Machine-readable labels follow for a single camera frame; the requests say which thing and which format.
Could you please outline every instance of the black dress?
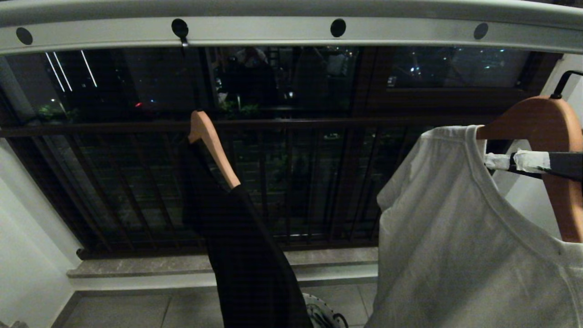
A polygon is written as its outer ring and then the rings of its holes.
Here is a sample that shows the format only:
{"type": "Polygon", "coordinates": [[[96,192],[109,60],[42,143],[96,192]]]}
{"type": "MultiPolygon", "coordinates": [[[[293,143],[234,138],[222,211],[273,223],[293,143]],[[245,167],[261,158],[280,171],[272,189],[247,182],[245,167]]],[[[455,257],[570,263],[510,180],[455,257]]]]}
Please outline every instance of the black dress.
{"type": "Polygon", "coordinates": [[[287,258],[239,185],[224,191],[198,141],[181,145],[183,223],[206,239],[224,326],[312,328],[287,258]]]}

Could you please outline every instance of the floor tile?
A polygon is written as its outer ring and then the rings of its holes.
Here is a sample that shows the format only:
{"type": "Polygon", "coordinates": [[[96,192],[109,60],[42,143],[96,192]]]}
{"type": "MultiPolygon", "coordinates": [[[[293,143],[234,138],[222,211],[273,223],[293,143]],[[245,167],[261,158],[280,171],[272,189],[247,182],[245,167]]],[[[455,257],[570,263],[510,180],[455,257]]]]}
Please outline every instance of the floor tile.
{"type": "Polygon", "coordinates": [[[323,299],[350,325],[365,324],[368,319],[357,285],[306,287],[302,291],[323,299]]]}
{"type": "Polygon", "coordinates": [[[377,295],[377,284],[360,284],[360,295],[363,298],[366,314],[370,317],[373,314],[374,297],[377,295]]]}
{"type": "Polygon", "coordinates": [[[169,301],[169,294],[83,297],[63,327],[158,328],[169,301]]]}
{"type": "Polygon", "coordinates": [[[219,294],[216,291],[173,295],[162,328],[222,328],[219,294]]]}

